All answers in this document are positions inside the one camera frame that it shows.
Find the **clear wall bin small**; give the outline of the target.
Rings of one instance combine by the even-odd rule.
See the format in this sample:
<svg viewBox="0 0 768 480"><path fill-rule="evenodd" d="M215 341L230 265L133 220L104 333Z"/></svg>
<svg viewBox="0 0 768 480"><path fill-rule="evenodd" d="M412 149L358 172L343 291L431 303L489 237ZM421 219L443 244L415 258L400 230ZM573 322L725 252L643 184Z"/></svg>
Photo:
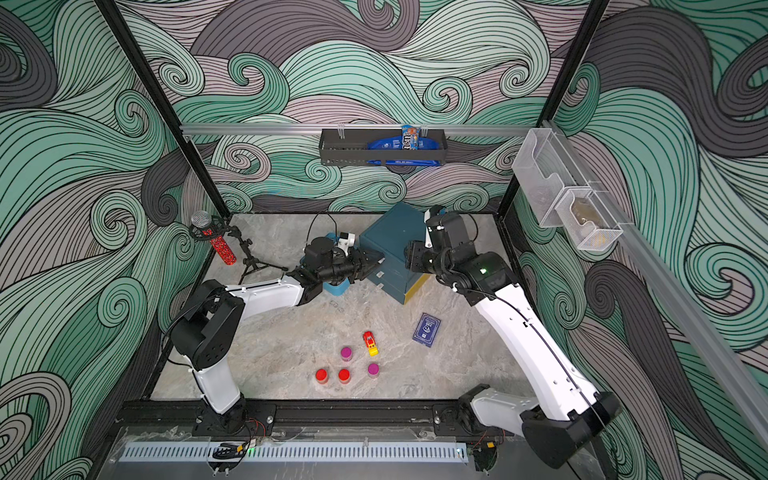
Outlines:
<svg viewBox="0 0 768 480"><path fill-rule="evenodd" d="M586 187L566 189L555 211L573 246L580 251L606 252L623 233L597 193Z"/></svg>

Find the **black tripod with red microphone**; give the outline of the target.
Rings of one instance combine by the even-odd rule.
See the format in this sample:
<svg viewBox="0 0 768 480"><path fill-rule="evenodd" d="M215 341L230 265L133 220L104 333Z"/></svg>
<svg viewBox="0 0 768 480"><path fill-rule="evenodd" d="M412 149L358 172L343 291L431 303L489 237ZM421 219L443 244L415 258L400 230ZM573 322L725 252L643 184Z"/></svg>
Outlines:
<svg viewBox="0 0 768 480"><path fill-rule="evenodd" d="M251 246L253 242L243 236L239 227L232 225L228 219L211 215L205 210L195 211L190 217L189 235L198 242L209 243L219 258L228 266L238 263L238 256L227 242L227 237L234 239L242 251L242 264L244 265L239 283L253 273L265 269L276 269L281 273L288 271L273 263L261 260L253 254Z"/></svg>

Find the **aluminium wall rail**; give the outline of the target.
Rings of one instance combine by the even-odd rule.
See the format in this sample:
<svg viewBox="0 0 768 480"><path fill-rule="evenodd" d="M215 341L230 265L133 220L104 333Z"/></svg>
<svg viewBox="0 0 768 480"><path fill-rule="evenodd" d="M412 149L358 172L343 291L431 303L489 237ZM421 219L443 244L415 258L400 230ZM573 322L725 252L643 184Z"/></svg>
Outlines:
<svg viewBox="0 0 768 480"><path fill-rule="evenodd" d="M543 126L553 130L566 152L568 164L582 179L581 185L594 196L596 208L622 231L619 242L630 256L666 313L676 321L678 330L689 340L753 432L762 447L767 446L767 394L743 362L726 344L702 308L688 294L673 272L618 205L615 196L597 179L580 157L567 136L552 120Z"/></svg>
<svg viewBox="0 0 768 480"><path fill-rule="evenodd" d="M320 135L323 130L336 130L343 135L347 130L363 131L375 129L397 129L399 124L310 124L310 123L186 123L180 126L186 136L209 135ZM525 136L533 126L515 125L469 125L469 124L424 124L420 128L443 130L447 136L514 137Z"/></svg>

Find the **purple paint can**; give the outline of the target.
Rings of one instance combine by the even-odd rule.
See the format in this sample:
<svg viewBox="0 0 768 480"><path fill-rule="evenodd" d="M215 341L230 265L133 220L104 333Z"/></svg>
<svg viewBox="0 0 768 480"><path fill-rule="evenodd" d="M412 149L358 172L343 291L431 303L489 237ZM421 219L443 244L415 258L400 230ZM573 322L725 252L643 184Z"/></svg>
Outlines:
<svg viewBox="0 0 768 480"><path fill-rule="evenodd" d="M345 361L345 362L351 361L352 358L353 358L353 350L352 350L352 348L349 347L349 346L343 347L341 349L341 351L340 351L340 356L341 356L342 360Z"/></svg>
<svg viewBox="0 0 768 480"><path fill-rule="evenodd" d="M367 366L367 375L371 378L377 378L380 375L381 368L378 363L370 363Z"/></svg>

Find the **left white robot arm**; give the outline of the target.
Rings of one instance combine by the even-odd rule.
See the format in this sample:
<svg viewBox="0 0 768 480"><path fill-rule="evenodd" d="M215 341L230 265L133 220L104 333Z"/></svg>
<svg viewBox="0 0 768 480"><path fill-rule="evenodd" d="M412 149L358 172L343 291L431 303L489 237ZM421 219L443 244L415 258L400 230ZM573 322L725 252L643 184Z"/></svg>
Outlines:
<svg viewBox="0 0 768 480"><path fill-rule="evenodd" d="M278 279L240 285L224 285L217 280L200 284L168 328L168 336L189 362L209 411L221 419L244 420L245 398L228 362L242 319L305 305L326 284L363 280L384 260L382 252L354 245L342 248L330 238L317 237L306 245L298 265Z"/></svg>

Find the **clear wall bin large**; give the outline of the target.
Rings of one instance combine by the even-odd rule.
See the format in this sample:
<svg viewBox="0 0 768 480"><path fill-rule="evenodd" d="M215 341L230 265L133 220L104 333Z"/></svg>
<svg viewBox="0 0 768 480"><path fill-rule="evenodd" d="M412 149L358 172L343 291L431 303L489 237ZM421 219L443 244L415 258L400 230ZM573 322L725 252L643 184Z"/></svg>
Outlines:
<svg viewBox="0 0 768 480"><path fill-rule="evenodd" d="M557 204L566 192L588 186L570 143L550 128L528 131L512 167L540 227L562 226Z"/></svg>

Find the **black wall basket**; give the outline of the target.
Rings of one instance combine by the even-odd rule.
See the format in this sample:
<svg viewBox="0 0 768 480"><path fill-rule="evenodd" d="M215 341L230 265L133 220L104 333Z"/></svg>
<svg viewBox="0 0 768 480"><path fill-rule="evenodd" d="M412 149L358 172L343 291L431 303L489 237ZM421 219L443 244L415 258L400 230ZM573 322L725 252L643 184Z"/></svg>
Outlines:
<svg viewBox="0 0 768 480"><path fill-rule="evenodd" d="M397 128L324 129L319 140L327 166L440 166L448 145L441 129L404 125Z"/></svg>

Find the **aluminium wall rail right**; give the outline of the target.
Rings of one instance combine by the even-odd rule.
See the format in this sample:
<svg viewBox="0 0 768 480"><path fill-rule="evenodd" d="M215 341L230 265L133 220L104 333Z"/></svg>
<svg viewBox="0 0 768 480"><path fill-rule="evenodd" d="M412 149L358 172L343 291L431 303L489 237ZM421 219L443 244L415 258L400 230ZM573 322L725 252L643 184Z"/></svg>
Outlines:
<svg viewBox="0 0 768 480"><path fill-rule="evenodd" d="M618 205L615 196L597 179L580 157L567 136L552 120L543 126L553 130L566 152L568 164L582 179L581 185L594 196L596 208L622 231L619 242L630 256L666 313L676 321L678 330L689 340L753 432L762 447L767 446L767 394L743 362L726 344L702 308L688 294L673 272Z"/></svg>

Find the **blue playing card box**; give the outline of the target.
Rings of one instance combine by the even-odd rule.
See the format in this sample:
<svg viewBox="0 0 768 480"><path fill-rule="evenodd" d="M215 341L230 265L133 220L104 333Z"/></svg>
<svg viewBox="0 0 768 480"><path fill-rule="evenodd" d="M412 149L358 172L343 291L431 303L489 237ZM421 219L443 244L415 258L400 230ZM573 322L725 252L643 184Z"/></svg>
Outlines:
<svg viewBox="0 0 768 480"><path fill-rule="evenodd" d="M423 313L419 318L412 339L428 348L431 348L436 340L441 320L428 313Z"/></svg>

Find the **teal drawer cabinet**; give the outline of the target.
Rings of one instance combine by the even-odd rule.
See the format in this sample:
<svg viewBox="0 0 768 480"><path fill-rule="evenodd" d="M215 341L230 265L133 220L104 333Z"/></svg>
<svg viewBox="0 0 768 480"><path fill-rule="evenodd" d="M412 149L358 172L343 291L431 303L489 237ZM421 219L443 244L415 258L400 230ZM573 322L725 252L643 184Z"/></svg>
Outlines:
<svg viewBox="0 0 768 480"><path fill-rule="evenodd" d="M361 247L384 254L384 261L367 279L400 304L407 304L428 275L405 267L405 249L411 240L424 239L424 213L406 203L394 205L360 236Z"/></svg>

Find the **red paint can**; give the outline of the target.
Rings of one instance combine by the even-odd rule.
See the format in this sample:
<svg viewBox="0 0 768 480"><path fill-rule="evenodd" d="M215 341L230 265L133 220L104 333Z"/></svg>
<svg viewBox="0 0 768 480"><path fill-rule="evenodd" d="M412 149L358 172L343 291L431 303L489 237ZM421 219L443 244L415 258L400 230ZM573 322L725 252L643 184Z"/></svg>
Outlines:
<svg viewBox="0 0 768 480"><path fill-rule="evenodd" d="M341 384L348 384L351 381L351 371L346 368L342 368L338 372L338 380Z"/></svg>
<svg viewBox="0 0 768 480"><path fill-rule="evenodd" d="M329 373L326 369L320 368L315 372L315 380L318 384L326 384L329 381Z"/></svg>

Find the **blue snack packet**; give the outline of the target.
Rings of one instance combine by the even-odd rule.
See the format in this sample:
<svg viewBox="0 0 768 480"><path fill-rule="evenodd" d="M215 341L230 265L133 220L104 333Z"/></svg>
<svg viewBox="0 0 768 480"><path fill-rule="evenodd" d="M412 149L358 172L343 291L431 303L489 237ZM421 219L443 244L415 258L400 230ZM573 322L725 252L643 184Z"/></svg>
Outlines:
<svg viewBox="0 0 768 480"><path fill-rule="evenodd" d="M444 162L439 141L422 134L420 128L405 125L399 136L392 136L369 142L370 151L404 151L400 158L392 155L367 160L369 165L382 166L438 166Z"/></svg>

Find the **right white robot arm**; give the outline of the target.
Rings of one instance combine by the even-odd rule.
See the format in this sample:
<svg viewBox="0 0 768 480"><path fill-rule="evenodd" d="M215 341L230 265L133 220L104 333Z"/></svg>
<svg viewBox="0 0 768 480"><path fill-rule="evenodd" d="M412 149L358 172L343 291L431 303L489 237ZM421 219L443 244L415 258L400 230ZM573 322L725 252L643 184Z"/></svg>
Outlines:
<svg viewBox="0 0 768 480"><path fill-rule="evenodd" d="M598 390L571 363L509 264L495 252L478 253L458 213L434 206L424 224L424 240L405 249L406 267L463 296L503 340L534 392L523 398L485 388L470 397L470 411L483 426L521 436L549 467L562 467L616 418L617 396Z"/></svg>

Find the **red yellow toy car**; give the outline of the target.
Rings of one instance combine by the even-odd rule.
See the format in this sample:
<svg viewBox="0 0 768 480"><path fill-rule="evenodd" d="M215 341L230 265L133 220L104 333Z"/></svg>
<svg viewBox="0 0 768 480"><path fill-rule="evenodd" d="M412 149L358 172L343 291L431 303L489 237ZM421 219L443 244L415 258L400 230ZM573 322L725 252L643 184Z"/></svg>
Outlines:
<svg viewBox="0 0 768 480"><path fill-rule="evenodd" d="M371 331L365 331L362 334L362 338L368 354L371 357L377 356L379 354L379 350L373 333Z"/></svg>

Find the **aluminium wall rail back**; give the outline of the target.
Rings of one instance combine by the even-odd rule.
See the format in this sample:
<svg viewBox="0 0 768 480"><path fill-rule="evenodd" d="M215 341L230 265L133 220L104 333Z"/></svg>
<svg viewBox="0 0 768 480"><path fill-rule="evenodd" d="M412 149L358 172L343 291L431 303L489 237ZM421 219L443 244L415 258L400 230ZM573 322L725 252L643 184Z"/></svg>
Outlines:
<svg viewBox="0 0 768 480"><path fill-rule="evenodd" d="M180 126L186 136L209 135L320 135L323 130L336 130L343 135L347 130L363 131L375 129L397 129L399 124L310 124L310 123L186 123ZM447 136L514 137L525 136L533 126L515 125L469 125L469 124L424 124L420 128L443 130Z"/></svg>

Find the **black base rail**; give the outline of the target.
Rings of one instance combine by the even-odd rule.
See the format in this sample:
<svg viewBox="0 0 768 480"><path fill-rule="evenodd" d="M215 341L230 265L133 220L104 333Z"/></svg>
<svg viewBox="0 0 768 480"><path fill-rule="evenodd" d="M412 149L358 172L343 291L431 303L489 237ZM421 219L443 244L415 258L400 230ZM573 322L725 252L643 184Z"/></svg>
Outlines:
<svg viewBox="0 0 768 480"><path fill-rule="evenodd" d="M196 436L275 436L297 429L406 427L459 440L500 439L508 433L488 427L458 399L274 400L245 399L219 415L201 400L130 401L117 414L119 427L180 427Z"/></svg>

